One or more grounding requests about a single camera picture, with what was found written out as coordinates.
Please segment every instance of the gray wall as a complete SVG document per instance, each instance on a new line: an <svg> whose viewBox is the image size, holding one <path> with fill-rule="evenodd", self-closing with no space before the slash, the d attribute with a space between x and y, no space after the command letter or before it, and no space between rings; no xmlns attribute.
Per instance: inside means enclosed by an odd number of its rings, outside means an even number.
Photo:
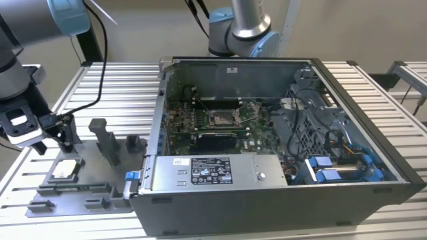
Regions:
<svg viewBox="0 0 427 240"><path fill-rule="evenodd" d="M289 57L355 60L385 72L395 60L427 61L426 0L301 0Z"/></svg>

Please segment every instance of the motherboard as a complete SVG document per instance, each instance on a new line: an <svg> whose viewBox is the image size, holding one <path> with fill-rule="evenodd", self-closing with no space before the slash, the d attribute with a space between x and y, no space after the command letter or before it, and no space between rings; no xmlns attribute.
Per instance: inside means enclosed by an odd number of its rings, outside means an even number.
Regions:
<svg viewBox="0 0 427 240"><path fill-rule="evenodd" d="M167 105L170 155L283 155L269 107L261 100L174 101Z"/></svg>

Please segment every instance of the wire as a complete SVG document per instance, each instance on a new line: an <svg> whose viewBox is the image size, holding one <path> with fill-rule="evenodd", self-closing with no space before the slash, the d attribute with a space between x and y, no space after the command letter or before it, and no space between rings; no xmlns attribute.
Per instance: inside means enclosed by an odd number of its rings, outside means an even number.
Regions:
<svg viewBox="0 0 427 240"><path fill-rule="evenodd" d="M371 151L367 147L365 147L365 146L362 146L361 144L357 144L357 143L347 145L347 147L349 147L349 148L351 148L351 147L361 148L363 151L367 152L367 155L369 155L369 156L371 157L371 159L375 161L375 155L374 155L373 151Z"/></svg>
<svg viewBox="0 0 427 240"><path fill-rule="evenodd" d="M71 41L71 46L72 46L75 55L78 56L79 62L80 62L80 65L82 65L82 58L80 58L80 56L79 56L79 53L78 53L78 50L76 50L76 46L75 46L75 42L74 42L74 38L72 38L72 37L70 38L70 41Z"/></svg>
<svg viewBox="0 0 427 240"><path fill-rule="evenodd" d="M24 49L26 49L24 47L20 48L19 52L15 54L16 57L22 55L22 53L24 52Z"/></svg>
<svg viewBox="0 0 427 240"><path fill-rule="evenodd" d="M413 86L409 86L409 89L407 89L406 94L403 95L403 98L402 98L402 101L401 101L401 105L403 104L403 101L405 101L406 98L407 98L407 95L409 95L409 93L410 93L410 91L411 91L411 88L413 88Z"/></svg>
<svg viewBox="0 0 427 240"><path fill-rule="evenodd" d="M200 22L199 17L198 17L198 9L196 9L194 1L192 0L184 0L184 1L186 1L188 9L191 11L191 14L194 16L195 22L198 23L198 25L199 25L206 37L210 38L210 35L208 35L207 31L206 31L206 28L203 27L203 24Z"/></svg>
<svg viewBox="0 0 427 240"><path fill-rule="evenodd" d="M291 151L291 141L293 141L294 135L297 133L297 127L298 127L298 124L299 124L299 117L301 117L301 108L299 108L299 104L298 104L298 101L297 101L298 94L301 93L301 91L314 91L314 92L322 94L322 91L319 91L319 90L315 90L313 88L302 88L301 90L297 91L297 93L294 94L294 97L293 97L294 98L294 103L295 103L295 119L294 119L294 126L293 126L291 135L289 136L287 143L286 143L286 148L287 148L287 151L291 154L291 156L294 158L297 158L297 160L299 160L299 161L301 161L299 154L298 153L295 154Z"/></svg>
<svg viewBox="0 0 427 240"><path fill-rule="evenodd" d="M95 13L95 11L92 10L92 8L88 6L88 4L86 2L83 2L83 4L84 4L87 10L94 14L96 20L99 21L100 27L102 27L103 36L104 36L104 62L103 62L103 66L102 66L102 73L100 73L99 90L98 90L98 98L96 98L96 100L92 103L90 103L87 105L83 105L83 106L78 107L76 109L71 110L70 112L67 112L64 114L64 116L70 116L75 112L92 107L95 104L99 103L99 101L102 100L102 95L103 95L103 85L104 85L104 77L106 77L106 69L107 69L107 58L108 58L107 30L106 30L104 23L103 23L103 21L100 19L100 16Z"/></svg>
<svg viewBox="0 0 427 240"><path fill-rule="evenodd" d="M345 147L345 149L351 153L355 154L355 152L346 146L346 144L342 145Z"/></svg>
<svg viewBox="0 0 427 240"><path fill-rule="evenodd" d="M210 11L208 11L208 8L207 8L207 5L206 3L203 2L203 0L195 0L202 8L202 11L204 13L204 16L207 19L210 19Z"/></svg>
<svg viewBox="0 0 427 240"><path fill-rule="evenodd" d="M413 115L415 116L417 115L417 113L419 112L419 110L421 110L421 105L417 105L417 107L415 107L415 111L414 111L414 113L413 113Z"/></svg>
<svg viewBox="0 0 427 240"><path fill-rule="evenodd" d="M18 149L15 149L15 148L4 145L3 143L0 143L0 146L4 147L6 149L11 149L11 150L14 150L14 151L16 151L16 152L19 152L19 153L22 152L20 150L18 150Z"/></svg>

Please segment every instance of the label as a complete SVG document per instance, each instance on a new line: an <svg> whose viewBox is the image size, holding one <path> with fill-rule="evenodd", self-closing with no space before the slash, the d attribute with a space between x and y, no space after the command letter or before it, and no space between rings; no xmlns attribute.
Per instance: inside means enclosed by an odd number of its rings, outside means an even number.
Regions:
<svg viewBox="0 0 427 240"><path fill-rule="evenodd" d="M190 165L190 158L174 158L174 165L188 166Z"/></svg>
<svg viewBox="0 0 427 240"><path fill-rule="evenodd" d="M238 73L238 68L236 67L228 67L227 68L227 73L228 74L236 74Z"/></svg>
<svg viewBox="0 0 427 240"><path fill-rule="evenodd" d="M228 157L203 157L191 159L191 183L232 184L232 165Z"/></svg>

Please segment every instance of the table surface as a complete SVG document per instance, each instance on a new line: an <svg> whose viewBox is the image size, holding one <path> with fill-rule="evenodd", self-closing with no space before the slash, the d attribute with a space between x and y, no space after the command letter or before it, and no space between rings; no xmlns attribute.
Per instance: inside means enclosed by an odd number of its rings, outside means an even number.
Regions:
<svg viewBox="0 0 427 240"><path fill-rule="evenodd" d="M346 62L325 62L331 73L354 97L367 116L397 147L402 156L427 181L427 129L409 111L387 95L358 66ZM72 79L54 110L66 112L98 97L102 63L83 67ZM150 135L159 88L156 63L111 62L107 65L99 104L75 113L78 134L83 140L96 139L87 126L91 119L106 118L107 130L118 138L128 134ZM0 182L0 238L22 239L147 239L134 212L60 217L26 217L34 199L60 150L46 140L44 156L26 148ZM267 239L398 240L427 239L427 190L406 203L385 206L358 226L195 236L194 240Z"/></svg>

